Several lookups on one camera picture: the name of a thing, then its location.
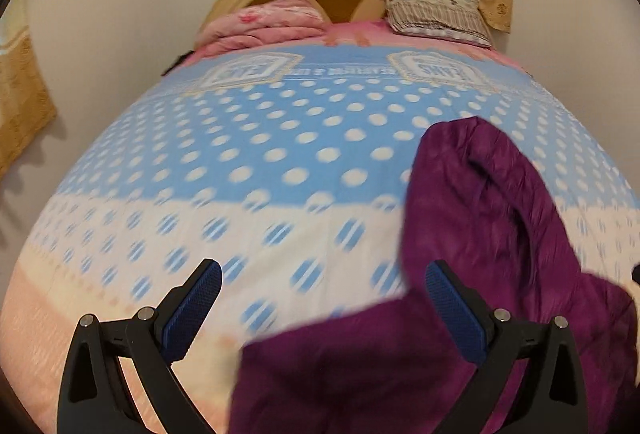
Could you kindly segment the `purple quilted hooded jacket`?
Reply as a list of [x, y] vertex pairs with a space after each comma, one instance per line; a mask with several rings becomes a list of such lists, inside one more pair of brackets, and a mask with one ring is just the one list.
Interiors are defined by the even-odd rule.
[[[427, 295], [425, 271], [438, 260], [491, 310], [541, 324], [566, 318], [585, 381], [586, 433], [606, 432], [636, 389], [634, 302], [582, 270], [536, 169], [480, 118], [435, 124], [421, 139], [400, 242], [406, 293], [244, 347], [230, 431], [438, 433], [476, 370]], [[501, 433], [526, 365], [515, 363], [480, 433]]]

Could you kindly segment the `polka dot bed cover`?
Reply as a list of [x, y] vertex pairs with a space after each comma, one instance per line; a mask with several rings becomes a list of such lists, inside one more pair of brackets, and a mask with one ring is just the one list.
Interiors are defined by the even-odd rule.
[[628, 284], [639, 199], [523, 68], [381, 22], [336, 25], [179, 68], [101, 134], [16, 261], [1, 314], [6, 380], [53, 432], [78, 319], [128, 317], [213, 259], [224, 289], [176, 371], [223, 430], [244, 342], [398, 295], [421, 136], [475, 116], [532, 161], [582, 268]]

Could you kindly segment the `beige curtain left window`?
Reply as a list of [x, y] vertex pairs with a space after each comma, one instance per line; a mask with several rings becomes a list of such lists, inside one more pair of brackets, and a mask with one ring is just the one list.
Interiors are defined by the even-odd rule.
[[5, 175], [56, 110], [32, 47], [27, 0], [11, 0], [1, 17], [0, 173]]

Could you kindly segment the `striped grey pillow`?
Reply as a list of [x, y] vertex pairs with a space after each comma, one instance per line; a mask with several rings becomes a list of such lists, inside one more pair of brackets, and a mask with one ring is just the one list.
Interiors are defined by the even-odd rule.
[[384, 0], [386, 22], [398, 34], [491, 49], [478, 0]]

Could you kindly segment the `folded pink blanket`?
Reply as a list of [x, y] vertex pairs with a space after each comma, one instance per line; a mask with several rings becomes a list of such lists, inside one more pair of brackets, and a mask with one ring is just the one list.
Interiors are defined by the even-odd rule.
[[194, 56], [215, 57], [232, 51], [322, 36], [329, 23], [310, 0], [273, 0], [215, 18], [200, 31]]

